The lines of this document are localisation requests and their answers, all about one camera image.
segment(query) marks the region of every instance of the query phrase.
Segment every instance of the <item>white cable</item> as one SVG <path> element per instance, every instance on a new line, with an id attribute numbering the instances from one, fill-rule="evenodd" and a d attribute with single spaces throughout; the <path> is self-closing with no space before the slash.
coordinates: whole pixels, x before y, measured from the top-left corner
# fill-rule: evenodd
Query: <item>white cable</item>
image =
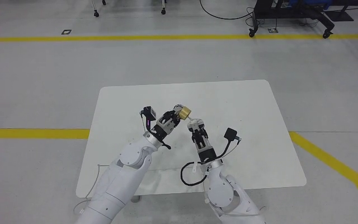
<path id="1" fill-rule="evenodd" d="M 236 213 L 236 214 L 223 214 L 223 216 L 238 216 L 238 217 L 240 217 L 240 216 L 242 216 L 242 217 L 244 217 L 244 216 L 259 216 L 259 215 L 263 214 L 263 212 L 261 212 L 261 210 L 263 208 L 266 208 L 266 206 L 262 206 L 257 214 Z"/>
<path id="2" fill-rule="evenodd" d="M 227 156 L 228 154 L 230 154 L 232 151 L 234 151 L 234 149 L 236 149 L 236 147 L 238 146 L 239 144 L 237 144 L 232 150 L 230 150 L 230 152 L 226 153 L 222 158 L 224 158 L 225 156 Z"/>
<path id="3" fill-rule="evenodd" d="M 147 130 L 145 130 L 144 121 L 143 121 L 143 116 L 142 116 L 141 114 L 140 114 L 140 120 L 142 120 L 144 132 L 146 132 Z"/>
<path id="4" fill-rule="evenodd" d="M 81 202 L 79 202 L 78 204 L 76 204 L 74 207 L 73 207 L 73 214 L 76 214 L 75 213 L 75 209 L 77 208 L 77 206 L 79 206 L 80 204 L 82 204 L 82 203 L 86 203 L 86 206 L 85 207 L 87 207 L 87 205 L 88 205 L 88 202 L 90 201 L 90 199 L 88 199 L 88 196 L 89 196 L 89 194 L 91 193 L 91 191 L 93 190 L 93 188 L 95 187 L 95 185 L 96 185 L 96 183 L 97 183 L 97 180 L 98 180 L 98 177 L 99 177 L 99 175 L 100 175 L 100 167 L 101 166 L 109 166 L 109 165 L 100 165 L 100 164 L 97 164 L 97 166 L 98 166 L 98 172 L 97 172 L 97 176 L 96 176 L 96 180 L 95 180 L 95 182 L 93 183 L 93 185 L 92 185 L 92 187 L 91 187 L 91 190 L 89 190 L 89 192 L 87 193 L 87 195 L 85 196 L 85 199 L 86 200 L 83 200 L 83 201 L 81 201 Z"/>

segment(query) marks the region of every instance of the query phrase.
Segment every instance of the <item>metal frame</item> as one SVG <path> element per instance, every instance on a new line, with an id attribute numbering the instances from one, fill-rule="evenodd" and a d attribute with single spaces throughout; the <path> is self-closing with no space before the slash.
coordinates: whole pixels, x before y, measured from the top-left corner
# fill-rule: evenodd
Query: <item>metal frame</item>
<path id="1" fill-rule="evenodd" d="M 96 8 L 96 4 L 94 3 L 93 0 L 91 0 L 91 3 L 92 3 L 92 7 L 93 7 L 93 10 L 95 11 L 95 14 L 94 16 L 95 17 L 98 17 L 100 16 L 100 14 L 97 12 L 97 8 Z M 162 14 L 165 15 L 166 14 L 166 3 L 167 3 L 167 0 L 162 0 Z M 105 6 L 106 5 L 106 0 L 102 0 L 102 4 Z"/>
<path id="2" fill-rule="evenodd" d="M 276 7 L 272 8 L 273 1 L 274 0 L 257 0 L 252 12 L 253 29 L 249 29 L 250 37 L 254 37 L 258 30 L 257 20 L 265 18 L 311 18 L 312 20 L 318 20 L 326 27 L 323 38 L 328 38 L 330 34 L 332 34 L 331 30 L 335 26 L 333 22 L 321 11 L 305 5 L 303 0 L 299 0 L 294 7 L 290 8 L 281 8 L 284 0 L 278 0 Z"/>

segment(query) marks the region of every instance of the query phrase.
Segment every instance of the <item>table leg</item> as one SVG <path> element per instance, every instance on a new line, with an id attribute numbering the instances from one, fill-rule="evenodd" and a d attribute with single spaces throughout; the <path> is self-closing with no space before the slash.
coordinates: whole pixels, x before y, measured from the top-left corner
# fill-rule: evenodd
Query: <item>table leg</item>
<path id="1" fill-rule="evenodd" d="M 162 6 L 163 6 L 162 15 L 165 15 L 166 14 L 166 0 L 162 0 Z"/>
<path id="2" fill-rule="evenodd" d="M 100 16 L 100 14 L 97 12 L 96 5 L 95 5 L 95 3 L 93 2 L 93 0 L 91 0 L 91 2 L 92 2 L 93 10 L 95 11 L 94 16 L 96 16 L 96 17 Z"/>
<path id="3" fill-rule="evenodd" d="M 130 201 L 133 203 L 137 203 L 140 201 L 141 198 L 142 198 L 142 196 L 136 195 L 136 196 L 133 196 Z"/>

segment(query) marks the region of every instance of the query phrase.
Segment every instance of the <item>concrete floor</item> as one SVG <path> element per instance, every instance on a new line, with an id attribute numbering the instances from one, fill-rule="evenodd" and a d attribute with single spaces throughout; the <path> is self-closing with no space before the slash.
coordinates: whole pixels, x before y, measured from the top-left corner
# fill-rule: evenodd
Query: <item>concrete floor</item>
<path id="1" fill-rule="evenodd" d="M 205 0 L 219 16 L 255 1 Z M 243 20 L 207 16 L 198 1 L 0 0 L 0 36 L 247 34 Z M 355 22 L 335 34 L 357 33 Z M 266 20 L 258 34 L 267 34 Z M 322 33 L 294 20 L 282 34 Z M 358 40 L 185 40 L 0 43 L 0 128 L 90 128 L 104 86 L 269 81 L 288 130 L 358 170 Z M 0 139 L 0 223 L 73 223 L 85 140 Z M 297 188 L 249 190 L 267 223 L 356 223 L 357 188 L 295 146 L 307 177 Z M 114 223 L 219 223 L 202 193 L 144 196 Z"/>

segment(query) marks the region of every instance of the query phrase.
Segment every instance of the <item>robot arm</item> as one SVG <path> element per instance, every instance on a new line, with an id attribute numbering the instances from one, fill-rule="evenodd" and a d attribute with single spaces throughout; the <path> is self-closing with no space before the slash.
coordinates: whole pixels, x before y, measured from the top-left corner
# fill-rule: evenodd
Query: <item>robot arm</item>
<path id="1" fill-rule="evenodd" d="M 119 157 L 115 159 L 99 179 L 91 202 L 80 215 L 76 224 L 110 224 L 115 216 L 135 194 L 145 173 L 152 163 L 152 153 L 160 146 L 166 145 L 163 140 L 191 111 L 176 105 L 166 112 L 150 129 L 150 121 L 156 119 L 154 110 L 144 108 L 147 131 L 136 143 L 125 146 Z"/>
<path id="2" fill-rule="evenodd" d="M 192 141 L 202 164 L 201 169 L 209 179 L 209 187 L 205 189 L 205 202 L 209 203 L 215 215 L 224 224 L 265 224 L 260 211 L 235 178 L 222 174 L 224 163 L 221 158 L 225 155 L 230 142 L 235 139 L 238 143 L 241 141 L 241 138 L 236 136 L 237 132 L 228 128 L 224 136 L 228 139 L 228 145 L 225 151 L 217 156 L 209 143 L 201 119 L 190 119 L 187 127 L 192 133 Z"/>

